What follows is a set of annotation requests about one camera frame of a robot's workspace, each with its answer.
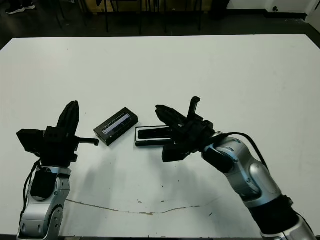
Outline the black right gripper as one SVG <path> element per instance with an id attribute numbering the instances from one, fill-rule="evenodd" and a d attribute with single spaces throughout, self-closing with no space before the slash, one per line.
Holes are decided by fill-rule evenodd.
<path id="1" fill-rule="evenodd" d="M 175 145 L 182 153 L 200 151 L 204 143 L 215 133 L 214 124 L 196 114 L 200 100 L 198 96 L 192 97 L 187 116 L 165 105 L 155 106 L 159 120 L 168 127 L 173 127 L 172 136 Z"/>

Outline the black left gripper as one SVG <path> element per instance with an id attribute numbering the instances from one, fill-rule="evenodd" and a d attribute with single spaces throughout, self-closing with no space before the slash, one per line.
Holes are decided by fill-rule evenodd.
<path id="1" fill-rule="evenodd" d="M 70 165 L 77 161 L 75 152 L 79 144 L 99 145 L 95 138 L 76 136 L 80 121 L 78 101 L 71 101 L 62 111 L 56 127 L 48 126 L 40 145 L 40 162 L 42 165 Z"/>

